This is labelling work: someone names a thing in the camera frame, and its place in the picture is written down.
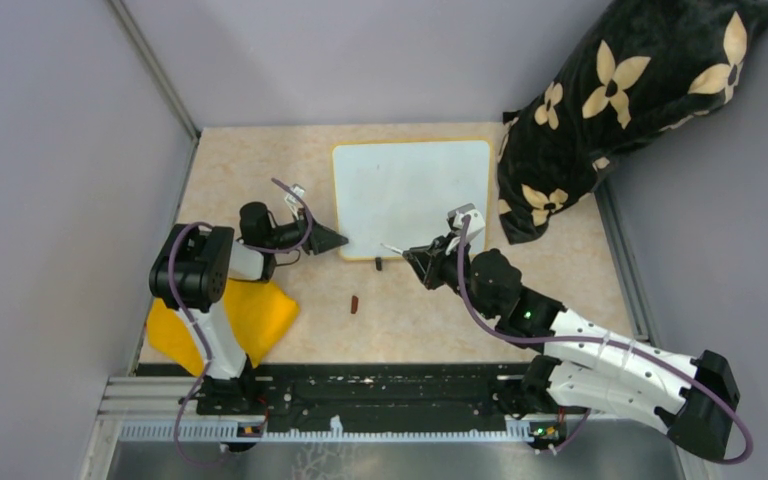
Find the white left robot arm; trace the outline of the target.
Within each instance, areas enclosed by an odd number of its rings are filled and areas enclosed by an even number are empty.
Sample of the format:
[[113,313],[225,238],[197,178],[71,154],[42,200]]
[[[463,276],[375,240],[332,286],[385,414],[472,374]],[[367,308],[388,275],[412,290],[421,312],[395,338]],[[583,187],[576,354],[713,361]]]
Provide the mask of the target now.
[[279,225],[262,202],[241,207],[238,228],[175,225],[149,273],[149,345],[194,376],[227,380],[223,404],[237,414],[252,411],[260,388],[242,374],[300,312],[272,280],[278,255],[319,255],[348,243],[304,207]]

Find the white marker pen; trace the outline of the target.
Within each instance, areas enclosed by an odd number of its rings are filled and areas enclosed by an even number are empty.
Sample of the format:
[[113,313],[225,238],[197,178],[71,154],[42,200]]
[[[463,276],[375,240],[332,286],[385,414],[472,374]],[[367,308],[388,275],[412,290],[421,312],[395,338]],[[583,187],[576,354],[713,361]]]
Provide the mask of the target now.
[[381,245],[381,246],[382,246],[384,249],[386,249],[386,250],[388,250],[388,251],[391,251],[391,252],[395,253],[395,254],[396,254],[396,255],[398,255],[398,256],[402,256],[402,255],[404,254],[404,250],[402,250],[402,249],[400,249],[400,248],[398,248],[398,247],[395,247],[395,246],[393,246],[393,245],[389,245],[389,244],[386,244],[386,243],[381,243],[380,245]]

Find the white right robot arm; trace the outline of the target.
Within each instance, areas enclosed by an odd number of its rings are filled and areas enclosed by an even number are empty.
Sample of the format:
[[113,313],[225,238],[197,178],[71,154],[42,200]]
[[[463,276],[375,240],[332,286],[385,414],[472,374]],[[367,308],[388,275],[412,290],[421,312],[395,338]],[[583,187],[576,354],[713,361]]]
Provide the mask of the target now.
[[738,464],[754,451],[739,417],[740,391],[726,357],[697,356],[632,340],[526,287],[497,249],[469,255],[454,235],[402,258],[428,290],[446,286],[490,335],[538,355],[521,382],[536,412],[578,407],[649,426],[707,461]]

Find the yellow-framed whiteboard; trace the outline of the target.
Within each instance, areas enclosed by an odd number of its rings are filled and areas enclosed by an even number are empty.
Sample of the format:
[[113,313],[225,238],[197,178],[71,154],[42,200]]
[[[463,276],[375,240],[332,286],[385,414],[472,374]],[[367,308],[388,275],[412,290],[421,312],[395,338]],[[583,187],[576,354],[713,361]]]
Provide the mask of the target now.
[[471,204],[489,217],[492,142],[483,138],[339,144],[332,151],[337,230],[347,261],[391,259],[426,245]]

